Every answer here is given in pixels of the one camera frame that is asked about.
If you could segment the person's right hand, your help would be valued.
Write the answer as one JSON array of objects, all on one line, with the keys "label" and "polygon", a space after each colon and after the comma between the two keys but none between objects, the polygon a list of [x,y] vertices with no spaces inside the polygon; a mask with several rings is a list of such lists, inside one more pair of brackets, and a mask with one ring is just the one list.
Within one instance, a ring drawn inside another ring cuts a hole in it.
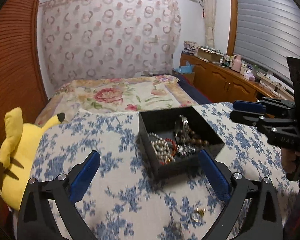
[{"label": "person's right hand", "polygon": [[294,161],[300,157],[299,152],[294,152],[285,148],[281,148],[281,164],[285,172],[292,173],[296,169]]}]

